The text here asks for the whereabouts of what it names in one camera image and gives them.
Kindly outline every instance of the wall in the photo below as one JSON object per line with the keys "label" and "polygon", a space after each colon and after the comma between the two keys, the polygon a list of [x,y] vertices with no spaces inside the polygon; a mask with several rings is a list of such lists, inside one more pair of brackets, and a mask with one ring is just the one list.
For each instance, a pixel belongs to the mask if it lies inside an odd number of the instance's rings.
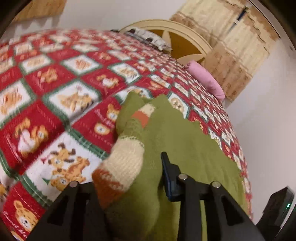
{"label": "wall", "polygon": [[248,162],[255,223],[273,192],[287,185],[296,192],[295,91],[296,60],[278,41],[250,84],[227,108]]}
{"label": "wall", "polygon": [[47,28],[121,29],[144,19],[169,19],[186,0],[68,0],[61,16],[13,23],[2,39]]}

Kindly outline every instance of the patterned curtain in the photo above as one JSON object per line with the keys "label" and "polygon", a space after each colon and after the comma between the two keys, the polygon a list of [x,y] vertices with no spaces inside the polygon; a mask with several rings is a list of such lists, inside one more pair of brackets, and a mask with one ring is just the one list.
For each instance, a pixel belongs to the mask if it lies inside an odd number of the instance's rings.
{"label": "patterned curtain", "polygon": [[230,101],[250,82],[279,38],[247,0],[188,0],[171,20],[194,29],[213,47],[202,65]]}

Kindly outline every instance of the patterned bedspread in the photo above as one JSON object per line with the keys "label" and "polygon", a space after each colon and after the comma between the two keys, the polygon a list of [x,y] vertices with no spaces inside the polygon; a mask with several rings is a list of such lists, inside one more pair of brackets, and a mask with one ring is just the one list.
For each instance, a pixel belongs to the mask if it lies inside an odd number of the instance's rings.
{"label": "patterned bedspread", "polygon": [[72,180],[90,182],[116,141],[129,91],[165,94],[238,165],[247,164],[222,105],[168,55],[115,32],[47,30],[0,45],[1,218],[19,240]]}

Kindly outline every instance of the green fabric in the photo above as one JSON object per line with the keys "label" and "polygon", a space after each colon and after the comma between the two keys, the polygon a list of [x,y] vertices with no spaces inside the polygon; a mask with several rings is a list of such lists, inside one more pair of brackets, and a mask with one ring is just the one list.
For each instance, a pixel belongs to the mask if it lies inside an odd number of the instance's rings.
{"label": "green fabric", "polygon": [[[114,235],[123,240],[177,240],[180,203],[168,201],[162,184],[160,153],[166,151],[171,163],[196,181],[219,181],[247,210],[242,178],[235,162],[226,157],[218,144],[204,135],[199,122],[183,119],[165,95],[147,100],[130,92],[117,119],[118,135],[131,135],[135,119],[131,115],[150,102],[156,107],[148,125],[134,132],[144,144],[140,174],[130,189],[106,210]],[[206,230],[204,210],[203,230]]]}

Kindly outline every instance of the screw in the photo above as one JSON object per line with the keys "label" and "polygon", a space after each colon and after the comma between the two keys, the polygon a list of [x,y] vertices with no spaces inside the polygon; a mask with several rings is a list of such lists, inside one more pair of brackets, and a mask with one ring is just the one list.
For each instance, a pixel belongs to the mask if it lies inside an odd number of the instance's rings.
{"label": "screw", "polygon": [[76,187],[78,185],[78,182],[77,181],[72,181],[72,182],[70,182],[69,185],[70,185],[70,187],[74,188],[74,187]]}
{"label": "screw", "polygon": [[186,174],[183,174],[183,173],[179,174],[178,177],[179,177],[180,180],[186,180],[188,178],[188,176]]}
{"label": "screw", "polygon": [[212,186],[215,187],[215,188],[219,188],[219,187],[221,187],[221,183],[218,182],[218,181],[213,181]]}

